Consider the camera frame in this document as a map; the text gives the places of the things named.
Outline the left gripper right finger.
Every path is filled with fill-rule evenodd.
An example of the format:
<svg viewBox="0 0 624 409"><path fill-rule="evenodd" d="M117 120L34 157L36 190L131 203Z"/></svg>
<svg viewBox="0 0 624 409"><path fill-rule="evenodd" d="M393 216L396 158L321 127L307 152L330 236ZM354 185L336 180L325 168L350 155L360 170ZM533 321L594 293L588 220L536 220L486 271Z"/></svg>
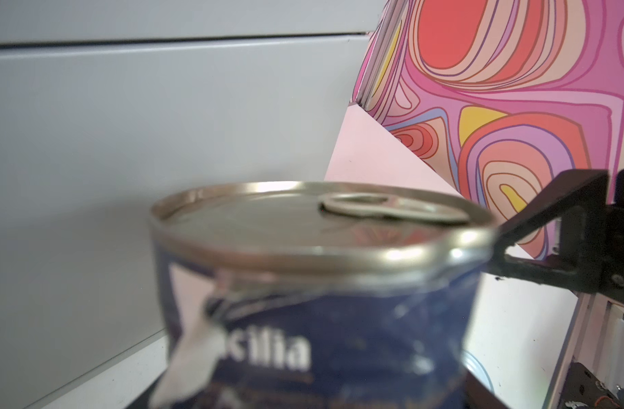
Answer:
<svg viewBox="0 0 624 409"><path fill-rule="evenodd" d="M465 377L464 409L507 409L472 373Z"/></svg>

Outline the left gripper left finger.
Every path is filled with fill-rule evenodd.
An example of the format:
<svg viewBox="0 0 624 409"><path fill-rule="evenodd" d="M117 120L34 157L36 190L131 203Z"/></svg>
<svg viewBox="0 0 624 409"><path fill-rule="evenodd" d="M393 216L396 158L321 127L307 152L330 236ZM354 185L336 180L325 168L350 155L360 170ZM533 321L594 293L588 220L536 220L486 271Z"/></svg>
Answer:
<svg viewBox="0 0 624 409"><path fill-rule="evenodd" d="M126 406L126 409L148 409L150 397L153 394L156 385L159 383L160 378L153 381L152 384L146 388L137 398L135 398L131 403Z"/></svg>

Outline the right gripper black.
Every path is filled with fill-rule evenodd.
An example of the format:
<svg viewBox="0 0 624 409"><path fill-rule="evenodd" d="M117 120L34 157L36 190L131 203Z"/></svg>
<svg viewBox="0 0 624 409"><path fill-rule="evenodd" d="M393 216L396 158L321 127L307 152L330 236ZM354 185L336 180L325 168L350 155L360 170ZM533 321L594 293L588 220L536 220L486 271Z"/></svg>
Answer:
<svg viewBox="0 0 624 409"><path fill-rule="evenodd" d="M566 170L505 222L487 266L492 275L570 291L601 294L624 306L624 169L608 204L606 170ZM543 260L507 250L546 225L560 222L558 251Z"/></svg>

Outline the dark blue labelled can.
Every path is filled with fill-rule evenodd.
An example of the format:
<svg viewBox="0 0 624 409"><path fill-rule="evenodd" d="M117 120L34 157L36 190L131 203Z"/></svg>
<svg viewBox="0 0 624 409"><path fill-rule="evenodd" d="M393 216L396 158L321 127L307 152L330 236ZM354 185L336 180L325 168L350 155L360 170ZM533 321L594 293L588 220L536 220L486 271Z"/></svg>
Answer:
<svg viewBox="0 0 624 409"><path fill-rule="evenodd" d="M150 228L170 337L151 408L462 408L498 225L455 195L347 182L200 187Z"/></svg>

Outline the grey metal cabinet box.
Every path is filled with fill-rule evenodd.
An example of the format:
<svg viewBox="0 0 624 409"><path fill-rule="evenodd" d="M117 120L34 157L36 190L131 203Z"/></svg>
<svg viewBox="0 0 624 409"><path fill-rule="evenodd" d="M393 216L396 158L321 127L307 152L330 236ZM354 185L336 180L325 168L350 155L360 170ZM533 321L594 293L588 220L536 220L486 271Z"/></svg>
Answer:
<svg viewBox="0 0 624 409"><path fill-rule="evenodd" d="M149 207L324 177L381 1L0 1L0 408L162 370Z"/></svg>

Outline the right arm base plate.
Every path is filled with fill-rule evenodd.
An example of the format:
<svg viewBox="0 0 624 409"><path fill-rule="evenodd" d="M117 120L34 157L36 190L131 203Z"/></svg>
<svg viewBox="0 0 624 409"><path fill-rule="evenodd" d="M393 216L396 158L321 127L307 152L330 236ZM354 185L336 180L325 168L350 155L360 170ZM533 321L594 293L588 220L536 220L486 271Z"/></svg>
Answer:
<svg viewBox="0 0 624 409"><path fill-rule="evenodd" d="M584 365L568 369L557 407L559 409L618 409L619 399Z"/></svg>

